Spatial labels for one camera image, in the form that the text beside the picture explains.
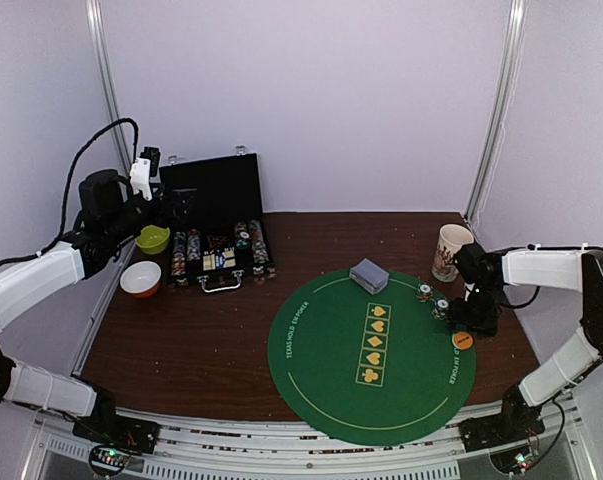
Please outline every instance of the brown tabletop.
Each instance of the brown tabletop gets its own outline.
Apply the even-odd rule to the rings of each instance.
[[[265,216],[277,276],[237,291],[204,294],[198,287],[136,300],[114,295],[83,371],[119,406],[155,413],[229,420],[293,421],[268,370],[270,325],[296,288],[368,257],[385,269],[430,283],[449,298],[463,283],[430,273],[438,230],[462,223],[458,213],[274,213]],[[145,258],[140,251],[134,260]],[[165,267],[166,257],[152,257]],[[499,400],[537,367],[515,315],[499,334],[479,339],[469,404]]]

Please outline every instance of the deck of cards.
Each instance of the deck of cards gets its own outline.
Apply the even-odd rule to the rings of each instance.
[[[364,258],[361,263],[350,269],[350,278],[369,294],[376,295],[386,287],[390,274]]]

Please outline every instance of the poker chip case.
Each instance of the poker chip case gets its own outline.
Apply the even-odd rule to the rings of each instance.
[[[274,277],[255,153],[172,158],[159,174],[171,231],[169,287],[212,293],[239,288],[245,277]]]

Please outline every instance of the cable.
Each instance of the cable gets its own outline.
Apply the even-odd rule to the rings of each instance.
[[[537,287],[534,290],[534,294],[532,294],[532,297],[530,298],[530,300],[528,300],[527,302],[524,302],[524,303],[520,303],[519,305],[510,305],[509,303],[500,303],[499,305],[501,305],[503,308],[509,308],[511,310],[518,310],[519,308],[528,307],[532,304],[532,302],[534,302],[537,299],[537,297],[539,296],[540,290],[541,290],[541,287]]]
[[[528,468],[526,470],[527,472],[529,472],[534,467],[536,467],[539,463],[541,463],[541,460],[543,460],[545,457],[548,456],[548,454],[550,453],[550,451],[552,450],[552,448],[554,448],[554,446],[559,441],[559,438],[561,437],[561,434],[563,433],[563,428],[565,427],[565,410],[563,410],[563,407],[559,403],[557,403],[557,397],[559,395],[560,395],[560,393],[556,394],[554,397],[552,397],[552,403],[561,412],[561,426],[559,427],[559,431],[557,432],[557,435],[554,437],[554,440],[552,440],[552,443],[550,444],[550,446],[548,448],[546,448],[545,451],[539,456],[539,458],[530,466],[530,468]]]
[[[74,156],[74,159],[72,160],[72,164],[70,165],[70,171],[68,172],[68,177],[65,182],[65,189],[63,191],[63,201],[61,202],[61,225],[59,226],[59,233],[57,233],[56,237],[54,237],[54,239],[46,247],[42,248],[41,251],[39,251],[37,253],[33,253],[31,255],[24,255],[22,257],[4,258],[3,260],[0,260],[0,268],[3,265],[9,265],[11,263],[21,263],[21,262],[29,262],[30,260],[35,260],[35,259],[39,258],[41,255],[48,253],[50,250],[52,250],[55,247],[55,245],[57,243],[59,243],[59,240],[61,240],[61,238],[63,237],[63,234],[65,232],[66,210],[68,207],[68,197],[70,195],[70,187],[72,184],[72,175],[74,174],[74,169],[77,166],[79,158],[81,158],[81,155],[83,155],[83,153],[88,148],[90,148],[90,146],[99,137],[101,137],[103,134],[107,133],[108,131],[112,130],[113,128],[115,128],[121,124],[124,124],[124,123],[129,123],[130,125],[132,125],[132,128],[134,129],[134,142],[133,142],[134,158],[133,158],[133,160],[136,159],[137,145],[139,143],[139,126],[131,118],[120,118],[118,120],[115,120],[111,124],[103,127],[101,130],[99,130],[97,133],[95,133],[92,136],[92,138],[90,140],[88,140],[88,142],[85,145],[83,145],[83,147],[81,147],[81,149],[77,152],[77,154]]]

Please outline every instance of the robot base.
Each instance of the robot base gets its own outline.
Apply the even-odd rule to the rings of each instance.
[[[500,414],[489,417],[470,418],[459,425],[461,439],[466,452],[474,452],[484,448],[494,448],[507,443],[526,440],[530,430],[539,435],[545,432],[545,425],[541,419],[530,419],[525,424],[517,426],[511,431],[508,438],[499,434],[502,417]]]
[[[97,429],[93,429],[89,423],[75,423],[72,433],[81,438],[86,438],[92,442],[104,442],[104,435],[97,434]],[[116,443],[114,448],[127,445],[127,448],[137,452],[151,454],[154,452],[154,446],[159,435],[159,425],[146,420],[124,417],[117,415],[114,420],[114,428],[111,430],[108,438]]]

